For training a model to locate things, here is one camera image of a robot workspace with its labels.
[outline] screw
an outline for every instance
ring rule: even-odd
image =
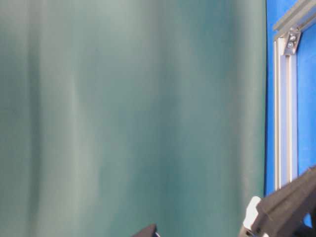
[[[299,28],[298,27],[296,27],[296,28],[291,27],[290,31],[299,31]]]
[[[291,35],[290,36],[290,41],[295,41],[296,40],[296,36],[295,35]]]
[[[293,46],[294,46],[294,44],[293,44],[292,42],[289,42],[289,43],[287,44],[287,47],[288,47],[288,48],[293,48]]]

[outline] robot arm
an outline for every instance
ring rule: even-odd
[[[303,224],[310,214],[313,227]],[[316,166],[260,200],[253,197],[239,237],[316,237]]]
[[[146,228],[142,229],[137,234],[133,235],[133,237],[160,237],[157,233],[157,227],[155,224],[151,224]]]

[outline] black plastic part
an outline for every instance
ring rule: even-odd
[[[132,237],[157,237],[157,226],[156,224],[151,224],[147,226],[146,228],[142,229],[137,234],[133,235]]]
[[[248,230],[245,226],[241,226],[238,237],[253,237],[253,233]]]
[[[302,224],[295,232],[294,237],[316,237],[316,232],[312,228]]]
[[[269,237],[292,237],[294,233],[315,233],[316,217],[316,166],[280,190],[265,197],[257,205],[258,216],[252,224],[255,236],[264,233]],[[303,218],[310,213],[313,228],[302,227]]]

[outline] metal frame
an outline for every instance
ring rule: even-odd
[[[316,0],[298,0],[274,25],[275,189],[298,175],[297,63],[301,33],[316,23]]]

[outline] green fabric backdrop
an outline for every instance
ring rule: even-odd
[[[265,38],[265,1],[0,0],[0,235],[236,236]]]

